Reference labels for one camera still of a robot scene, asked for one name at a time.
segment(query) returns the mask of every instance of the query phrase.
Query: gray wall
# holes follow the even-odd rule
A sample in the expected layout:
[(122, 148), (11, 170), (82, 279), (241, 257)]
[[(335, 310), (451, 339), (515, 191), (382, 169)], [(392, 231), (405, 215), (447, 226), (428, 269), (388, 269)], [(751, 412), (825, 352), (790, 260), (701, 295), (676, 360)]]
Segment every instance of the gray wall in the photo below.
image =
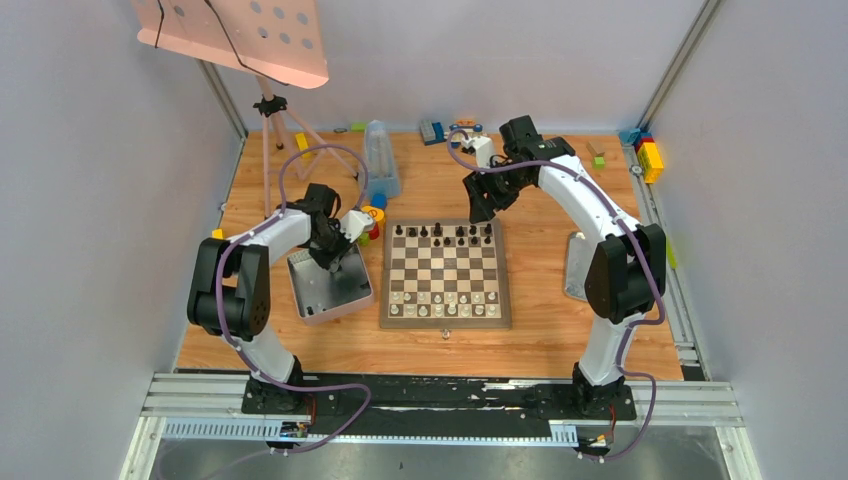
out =
[[(701, 3), (318, 0), (330, 80), (276, 91), (319, 129), (376, 118), (417, 130), (470, 115), (497, 131), (525, 113), (542, 130), (630, 127)], [(222, 74), (248, 128), (261, 129), (256, 80)]]
[(0, 478), (114, 479), (239, 142), (129, 1), (0, 15)]
[(654, 124), (718, 379), (767, 479), (844, 478), (848, 3), (725, 2)]

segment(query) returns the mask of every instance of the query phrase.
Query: wooden table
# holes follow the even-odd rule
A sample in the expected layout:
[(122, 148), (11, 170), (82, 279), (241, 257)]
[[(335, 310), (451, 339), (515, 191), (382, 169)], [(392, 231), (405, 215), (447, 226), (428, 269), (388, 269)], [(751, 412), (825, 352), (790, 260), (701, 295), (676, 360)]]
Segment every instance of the wooden table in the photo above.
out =
[[(362, 150), (362, 134), (322, 135), (327, 142)], [(591, 169), (586, 150), (589, 139), (606, 147), (604, 170)], [(494, 136), (494, 140), (500, 152), (500, 137)], [(570, 136), (567, 140), (609, 196), (628, 213), (638, 216), (618, 139)], [(468, 197), (462, 185), (467, 171), (453, 162), (444, 144), (425, 147), (415, 133), (392, 134), (392, 144), (404, 193), (390, 200), (386, 212), (389, 218), (468, 216)], [(286, 158), (285, 151), (279, 152), (272, 165), (279, 168)], [(473, 163), (473, 158), (469, 157), (469, 161)], [(349, 173), (328, 158), (322, 160), (310, 181), (325, 183), (338, 191), (342, 213), (359, 196)], [(285, 182), (288, 199), (301, 198), (306, 184), (289, 177)], [(262, 217), (262, 142), (261, 135), (251, 134), (221, 227), (229, 236), (249, 229)], [(307, 327), (297, 318), (283, 260), (271, 269), (270, 324), (306, 371), (570, 377), (574, 363), (586, 348), (593, 316), (587, 303), (562, 292), (566, 238), (577, 228), (553, 199), (532, 187), (524, 189), (521, 198), (509, 210), (499, 213), (498, 218), (504, 225), (512, 292), (511, 330), (454, 330), (449, 340), (443, 340), (438, 331), (381, 330), (379, 300), (356, 314)], [(363, 249), (378, 299), (382, 252), (382, 237)], [(243, 368), (221, 339), (195, 326), (188, 329), (178, 366)], [(659, 379), (681, 380), (669, 327), (640, 327), (627, 366), (651, 372)]]

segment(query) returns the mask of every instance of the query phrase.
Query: pink music stand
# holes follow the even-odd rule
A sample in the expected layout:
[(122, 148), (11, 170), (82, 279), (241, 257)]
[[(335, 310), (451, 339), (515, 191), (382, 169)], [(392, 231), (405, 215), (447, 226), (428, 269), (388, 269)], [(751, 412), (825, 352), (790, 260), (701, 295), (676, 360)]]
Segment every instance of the pink music stand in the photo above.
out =
[[(302, 88), (320, 87), (329, 79), (314, 0), (210, 0), (214, 11), (206, 0), (130, 1), (141, 23), (139, 41), (254, 73), (266, 101), (274, 99), (268, 78)], [(288, 113), (318, 143), (326, 143), (291, 107), (286, 107), (270, 116), (278, 148), (284, 145), (296, 148), (282, 112)], [(268, 133), (268, 117), (262, 115), (266, 217), (271, 214)], [(353, 167), (336, 151), (326, 149), (316, 152), (315, 159), (305, 171), (299, 160), (295, 162), (298, 178), (307, 178), (327, 152), (356, 175)]]

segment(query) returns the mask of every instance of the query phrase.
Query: small toy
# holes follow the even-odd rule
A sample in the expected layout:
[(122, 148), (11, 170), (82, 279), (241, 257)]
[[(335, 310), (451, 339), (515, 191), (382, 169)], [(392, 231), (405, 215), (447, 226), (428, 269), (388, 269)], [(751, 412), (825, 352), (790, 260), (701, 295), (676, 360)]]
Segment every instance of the small toy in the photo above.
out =
[(388, 206), (389, 200), (382, 193), (375, 193), (373, 197), (371, 197), (371, 206), (374, 208), (379, 208), (381, 210), (385, 210), (386, 206)]
[(621, 141), (622, 145), (632, 145), (636, 139), (639, 138), (639, 134), (642, 133), (638, 128), (631, 128), (629, 130), (622, 130), (618, 132), (618, 139)]
[[(294, 139), (297, 142), (297, 149), (301, 152), (309, 148), (309, 142), (306, 141), (306, 135), (304, 135), (303, 133), (295, 134)], [(311, 156), (311, 153), (304, 153), (302, 155), (303, 158), (309, 158)]]
[(380, 209), (375, 207), (362, 207), (362, 211), (371, 215), (371, 218), (374, 219), (374, 222), (377, 223), (377, 226), (380, 228), (380, 231), (383, 232), (386, 230), (386, 213)]
[(663, 172), (662, 158), (660, 158), (657, 144), (653, 140), (642, 142), (642, 146), (636, 152), (636, 157), (645, 172), (645, 183), (656, 182)]

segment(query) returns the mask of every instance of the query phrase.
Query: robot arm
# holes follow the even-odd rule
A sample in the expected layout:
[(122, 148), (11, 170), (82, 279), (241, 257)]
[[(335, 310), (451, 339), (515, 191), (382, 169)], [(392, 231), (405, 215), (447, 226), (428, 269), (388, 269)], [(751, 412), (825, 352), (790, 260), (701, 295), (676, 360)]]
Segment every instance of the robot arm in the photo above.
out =
[[(534, 185), (553, 197), (574, 219), (589, 244), (596, 246), (585, 281), (595, 318), (589, 344), (574, 367), (573, 377), (578, 386), (582, 384), (582, 398), (578, 401), (584, 412), (605, 407), (624, 381), (615, 357), (625, 330), (632, 322), (642, 320), (654, 305), (644, 272), (634, 259), (633, 247), (615, 220), (622, 220), (634, 232), (661, 294), (665, 290), (665, 234), (658, 225), (640, 225), (600, 187), (593, 191), (578, 181), (582, 177), (597, 187), (574, 149), (561, 137), (543, 139), (529, 116), (510, 120), (500, 131), (506, 161), (494, 161), (494, 146), (487, 137), (464, 139), (463, 152), (474, 154), (478, 167), (484, 169), (542, 160), (566, 167), (576, 177), (553, 166), (471, 173), (463, 180), (471, 203), (470, 220), (476, 223), (492, 219), (497, 211), (509, 208), (523, 188)], [(598, 198), (599, 194), (606, 202)], [(616, 212), (615, 219), (611, 209)], [(626, 355), (629, 345), (624, 348)]]
[[(251, 231), (260, 231), (237, 246), (224, 265), (224, 277), (238, 277), (235, 287), (223, 287), (224, 312), (229, 333), (237, 347), (259, 369), (280, 382), (288, 382), (297, 360), (280, 343), (273, 328), (268, 328), (271, 311), (270, 268), (294, 247), (309, 249), (322, 268), (335, 272), (339, 262), (373, 218), (351, 210), (341, 220), (338, 194), (325, 185), (310, 184), (302, 200), (280, 209)], [(210, 335), (222, 334), (215, 302), (215, 272), (224, 250), (233, 238), (207, 238), (200, 244), (188, 300), (189, 322)]]

